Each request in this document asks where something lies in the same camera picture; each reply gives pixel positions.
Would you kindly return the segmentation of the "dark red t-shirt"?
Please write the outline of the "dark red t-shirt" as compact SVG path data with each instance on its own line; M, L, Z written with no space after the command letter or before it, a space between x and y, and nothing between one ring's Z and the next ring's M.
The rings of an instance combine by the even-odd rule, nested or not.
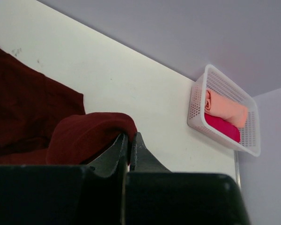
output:
M130 116L87 114L81 93L0 49L0 165L85 164L136 132Z

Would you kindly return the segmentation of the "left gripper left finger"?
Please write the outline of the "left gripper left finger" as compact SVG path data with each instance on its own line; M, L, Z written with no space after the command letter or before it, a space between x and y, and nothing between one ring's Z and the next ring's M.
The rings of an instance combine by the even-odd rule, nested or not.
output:
M128 136L119 134L111 147L92 162L81 167L84 179L119 179L127 172Z

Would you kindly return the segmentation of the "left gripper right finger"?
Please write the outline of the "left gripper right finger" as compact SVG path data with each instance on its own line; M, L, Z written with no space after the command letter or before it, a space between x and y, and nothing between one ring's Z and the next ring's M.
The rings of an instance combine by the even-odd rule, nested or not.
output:
M148 150L140 132L137 132L133 139L130 171L138 173L171 172Z

